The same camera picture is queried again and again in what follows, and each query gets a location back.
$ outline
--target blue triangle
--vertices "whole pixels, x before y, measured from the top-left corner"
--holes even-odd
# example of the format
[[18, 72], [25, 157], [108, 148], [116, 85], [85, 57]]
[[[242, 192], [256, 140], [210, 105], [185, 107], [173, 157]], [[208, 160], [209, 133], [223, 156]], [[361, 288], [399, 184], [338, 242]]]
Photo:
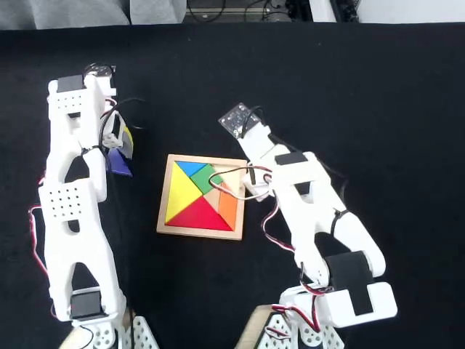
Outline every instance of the blue triangle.
[[203, 168], [206, 164], [201, 164], [198, 162], [186, 162], [186, 161], [176, 161], [176, 163], [181, 167], [181, 170], [190, 177], [195, 174], [199, 169]]
[[117, 175], [132, 177], [131, 170], [128, 168], [128, 165], [126, 165], [126, 162], [118, 149], [110, 149], [108, 151], [108, 158], [111, 163], [111, 172], [116, 173]]

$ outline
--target green square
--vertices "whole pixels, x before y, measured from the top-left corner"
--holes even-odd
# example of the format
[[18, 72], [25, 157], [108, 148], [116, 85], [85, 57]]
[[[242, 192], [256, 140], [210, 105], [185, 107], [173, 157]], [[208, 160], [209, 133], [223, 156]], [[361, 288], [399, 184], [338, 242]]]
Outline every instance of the green square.
[[[215, 173], [213, 166], [207, 164], [195, 174], [190, 176], [190, 179], [195, 183], [195, 185], [197, 185], [203, 195], [207, 194], [211, 189], [213, 189], [213, 187], [209, 184], [209, 178], [213, 173]], [[212, 179], [212, 182], [215, 184], [221, 184], [222, 181], [223, 179], [219, 175], [213, 177]]]

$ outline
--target wooden frame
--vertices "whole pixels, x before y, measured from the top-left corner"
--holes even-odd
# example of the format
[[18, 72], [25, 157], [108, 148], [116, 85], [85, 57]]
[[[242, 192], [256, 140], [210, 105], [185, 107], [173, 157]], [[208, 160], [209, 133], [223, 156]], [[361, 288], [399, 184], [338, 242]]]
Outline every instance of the wooden frame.
[[[168, 159], [166, 161], [166, 171], [165, 171], [165, 178], [163, 181], [163, 191], [161, 194], [160, 211], [158, 212], [158, 223], [157, 223], [156, 231], [158, 233], [174, 234], [174, 235], [200, 236], [200, 237], [205, 237], [205, 238], [225, 238], [225, 239], [231, 239], [231, 240], [241, 240], [242, 229], [243, 229], [243, 216], [244, 216], [244, 201], [243, 200], [238, 200], [234, 231], [200, 229], [200, 228], [184, 228], [184, 227], [174, 227], [170, 225], [165, 225], [166, 209], [168, 206], [168, 197], [169, 197], [169, 186], [171, 183], [171, 172], [173, 169], [173, 163], [175, 161], [199, 162], [199, 163], [205, 163], [205, 164], [223, 165], [223, 166], [230, 166], [230, 167], [247, 166], [246, 160], [212, 158], [208, 156], [188, 156], [188, 155], [169, 154]], [[246, 174], [245, 169], [239, 170], [239, 172], [240, 172], [240, 176], [239, 176], [240, 178], [242, 178], [242, 176]], [[244, 185], [240, 182], [238, 195], [241, 197], [244, 197], [245, 194], [246, 194], [246, 189]]]

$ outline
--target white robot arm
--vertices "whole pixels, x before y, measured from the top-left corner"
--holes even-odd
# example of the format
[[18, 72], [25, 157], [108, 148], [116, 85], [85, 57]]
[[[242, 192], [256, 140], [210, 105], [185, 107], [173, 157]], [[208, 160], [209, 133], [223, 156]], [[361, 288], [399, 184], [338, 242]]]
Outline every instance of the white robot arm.
[[[265, 167], [250, 171], [243, 182], [258, 201], [274, 196], [291, 232], [294, 260], [311, 286], [286, 290], [280, 303], [287, 308], [314, 309], [318, 321], [327, 326], [346, 327], [395, 316], [396, 302], [391, 286], [374, 282], [383, 275], [386, 263], [361, 221], [347, 211], [331, 186], [331, 178], [311, 152], [291, 152], [289, 146], [271, 134], [270, 128], [240, 104], [219, 123], [232, 134], [251, 165]], [[350, 252], [323, 258], [315, 245], [315, 234], [329, 233]], [[301, 316], [290, 316], [296, 325]]]
[[[39, 187], [46, 229], [44, 256], [56, 317], [92, 331], [92, 339], [85, 348], [121, 349], [131, 347], [123, 328], [126, 298], [120, 290], [113, 253], [102, 230], [98, 203], [107, 197], [102, 144], [121, 148], [125, 124], [111, 98], [116, 94], [110, 86], [113, 70], [95, 67], [85, 76], [69, 76], [49, 83], [50, 153]], [[111, 115], [100, 144], [106, 113]], [[78, 156], [84, 158], [89, 177], [66, 182], [71, 163]], [[77, 262], [85, 264], [98, 286], [72, 289]], [[150, 330], [146, 333], [152, 348], [157, 348]]]

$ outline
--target black cloth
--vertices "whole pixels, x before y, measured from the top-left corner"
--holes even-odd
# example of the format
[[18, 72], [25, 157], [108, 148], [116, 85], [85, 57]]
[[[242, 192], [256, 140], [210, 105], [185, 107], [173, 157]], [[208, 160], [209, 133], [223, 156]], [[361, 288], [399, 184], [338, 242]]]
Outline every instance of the black cloth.
[[[134, 131], [134, 179], [119, 177], [130, 293], [162, 348], [232, 348], [261, 304], [298, 282], [293, 256], [246, 204], [240, 242], [158, 235], [166, 156], [243, 159], [217, 119], [261, 105], [283, 140], [350, 182], [345, 198], [387, 260], [396, 318], [358, 326], [350, 348], [457, 348], [464, 311], [465, 25], [179, 25], [0, 33], [0, 338], [56, 348], [48, 282], [31, 255], [28, 207], [49, 151], [47, 83], [95, 61], [117, 65]], [[117, 219], [100, 204], [121, 274]], [[289, 241], [282, 218], [270, 232]]]

